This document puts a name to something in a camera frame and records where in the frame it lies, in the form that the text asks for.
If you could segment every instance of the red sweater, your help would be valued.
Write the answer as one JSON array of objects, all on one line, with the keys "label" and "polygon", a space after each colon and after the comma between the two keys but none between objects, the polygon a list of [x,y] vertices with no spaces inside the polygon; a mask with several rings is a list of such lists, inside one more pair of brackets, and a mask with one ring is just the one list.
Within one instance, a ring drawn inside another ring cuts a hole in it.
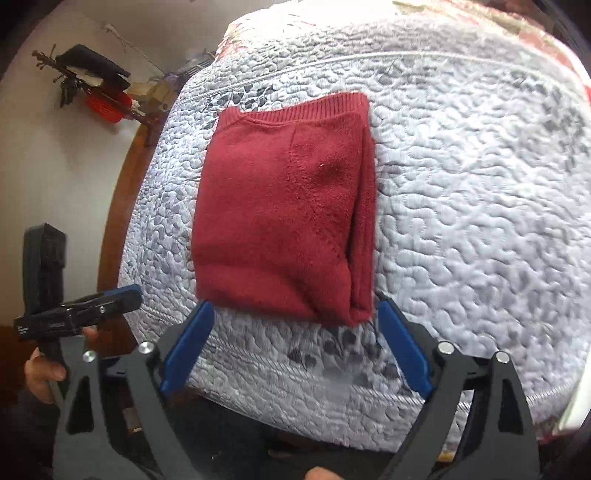
[{"label": "red sweater", "polygon": [[197,194],[198,298],[325,325],[367,321],[375,192],[365,95],[228,108]]}]

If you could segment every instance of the quilted bedspread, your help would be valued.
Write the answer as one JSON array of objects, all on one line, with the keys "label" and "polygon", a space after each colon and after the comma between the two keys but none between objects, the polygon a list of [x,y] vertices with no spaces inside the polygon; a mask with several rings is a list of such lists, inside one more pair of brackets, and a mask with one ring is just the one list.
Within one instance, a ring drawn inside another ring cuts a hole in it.
[{"label": "quilted bedspread", "polygon": [[[534,422],[560,414],[591,340],[588,100],[549,56],[450,18],[308,25],[223,56],[188,82],[126,237],[119,283],[144,292],[126,315],[135,336],[156,340],[197,302],[190,235],[218,113],[344,90],[370,101],[375,288],[463,353],[509,352]],[[374,450],[395,451],[422,405],[377,320],[325,328],[216,309],[189,382],[270,425]]]}]

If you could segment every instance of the ribbed neckline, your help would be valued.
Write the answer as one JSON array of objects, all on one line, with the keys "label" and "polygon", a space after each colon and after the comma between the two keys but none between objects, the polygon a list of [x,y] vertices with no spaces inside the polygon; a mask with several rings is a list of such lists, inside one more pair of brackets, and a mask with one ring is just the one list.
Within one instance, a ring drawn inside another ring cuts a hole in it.
[{"label": "ribbed neckline", "polygon": [[261,124],[283,124],[298,120],[322,120],[348,112],[367,116],[368,108],[367,97],[359,92],[335,93],[309,102],[266,112],[241,112],[238,107],[231,106],[219,114],[217,127],[224,128],[241,118]]}]

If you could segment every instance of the metal screw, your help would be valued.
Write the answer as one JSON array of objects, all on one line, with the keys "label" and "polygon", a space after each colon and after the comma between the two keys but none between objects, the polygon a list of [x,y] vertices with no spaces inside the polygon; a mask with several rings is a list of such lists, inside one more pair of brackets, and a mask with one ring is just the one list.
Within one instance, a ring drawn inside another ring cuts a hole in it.
[{"label": "metal screw", "polygon": [[140,353],[148,355],[148,353],[152,353],[154,351],[154,344],[152,342],[142,342],[139,344],[138,350]]},{"label": "metal screw", "polygon": [[508,364],[511,360],[511,357],[507,352],[497,352],[495,358],[502,364]]},{"label": "metal screw", "polygon": [[455,347],[449,342],[440,342],[437,345],[437,350],[443,355],[451,355],[456,349]]},{"label": "metal screw", "polygon": [[87,364],[94,362],[96,360],[96,352],[94,350],[87,350],[82,354],[82,360]]}]

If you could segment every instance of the finger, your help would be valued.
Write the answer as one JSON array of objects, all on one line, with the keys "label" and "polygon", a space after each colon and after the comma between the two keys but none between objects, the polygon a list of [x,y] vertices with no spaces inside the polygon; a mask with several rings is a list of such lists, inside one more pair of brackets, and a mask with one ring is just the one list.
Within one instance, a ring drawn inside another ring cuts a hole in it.
[{"label": "finger", "polygon": [[66,369],[58,363],[50,362],[44,356],[37,356],[25,363],[25,377],[28,380],[55,380],[61,382],[66,377]]},{"label": "finger", "polygon": [[315,466],[312,470],[310,470],[304,480],[343,480],[339,477],[336,473],[331,472],[325,468]]},{"label": "finger", "polygon": [[25,383],[29,391],[43,403],[53,403],[54,398],[47,380],[61,381],[66,369],[42,356],[35,356],[25,363]]},{"label": "finger", "polygon": [[82,333],[86,336],[86,344],[88,348],[96,349],[99,340],[99,331],[96,328],[84,327]]},{"label": "finger", "polygon": [[41,355],[41,352],[39,351],[39,347],[37,347],[33,350],[33,353],[29,357],[29,360],[33,360],[34,358],[37,358],[40,355]]}]

